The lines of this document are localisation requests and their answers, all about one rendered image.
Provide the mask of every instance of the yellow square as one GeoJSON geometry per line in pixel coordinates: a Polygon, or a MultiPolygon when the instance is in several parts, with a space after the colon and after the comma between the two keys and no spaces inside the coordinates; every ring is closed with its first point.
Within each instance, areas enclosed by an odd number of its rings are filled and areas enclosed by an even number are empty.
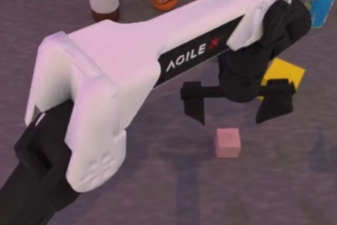
{"type": "Polygon", "coordinates": [[[305,69],[276,57],[264,74],[261,85],[266,85],[269,79],[289,79],[290,82],[294,82],[297,90],[304,72],[305,69]]]}

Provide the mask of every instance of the pink cube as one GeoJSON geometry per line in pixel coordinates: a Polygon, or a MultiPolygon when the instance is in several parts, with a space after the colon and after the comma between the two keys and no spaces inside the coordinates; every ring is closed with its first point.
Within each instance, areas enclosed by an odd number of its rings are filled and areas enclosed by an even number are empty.
{"type": "Polygon", "coordinates": [[[237,158],[241,149],[239,129],[217,129],[215,149],[218,158],[237,158]]]}

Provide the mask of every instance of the white robotic arm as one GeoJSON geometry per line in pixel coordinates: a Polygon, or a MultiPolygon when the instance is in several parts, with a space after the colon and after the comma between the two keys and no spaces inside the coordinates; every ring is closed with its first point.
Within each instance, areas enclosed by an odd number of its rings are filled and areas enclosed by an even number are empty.
{"type": "Polygon", "coordinates": [[[218,53],[259,40],[275,1],[197,0],[146,22],[103,21],[50,35],[38,49],[25,122],[35,108],[44,112],[72,99],[66,177],[77,192],[93,190],[123,163],[125,129],[150,91],[218,53]]]}

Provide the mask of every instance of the white bottle label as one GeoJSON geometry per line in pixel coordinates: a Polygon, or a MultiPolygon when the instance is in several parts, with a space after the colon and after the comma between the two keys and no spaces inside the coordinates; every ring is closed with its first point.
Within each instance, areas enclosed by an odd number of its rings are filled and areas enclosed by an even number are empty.
{"type": "Polygon", "coordinates": [[[90,7],[97,13],[112,13],[117,10],[120,3],[119,0],[89,0],[90,7]]]}

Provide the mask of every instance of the table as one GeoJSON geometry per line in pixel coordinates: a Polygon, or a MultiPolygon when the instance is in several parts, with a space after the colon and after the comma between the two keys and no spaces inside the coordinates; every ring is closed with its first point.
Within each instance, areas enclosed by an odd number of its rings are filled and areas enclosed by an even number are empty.
{"type": "MultiPolygon", "coordinates": [[[[180,5],[193,0],[181,0],[180,5]]],[[[0,185],[17,160],[36,50],[92,23],[87,0],[0,0],[0,185]]],[[[121,0],[121,22],[160,14],[121,0]]],[[[337,222],[337,6],[326,25],[280,55],[306,69],[292,114],[256,125],[259,101],[206,99],[206,125],[183,113],[185,81],[216,84],[207,62],[153,91],[127,129],[119,172],[50,225],[333,225],[337,222]],[[216,159],[216,128],[240,128],[238,159],[216,159]]]]}

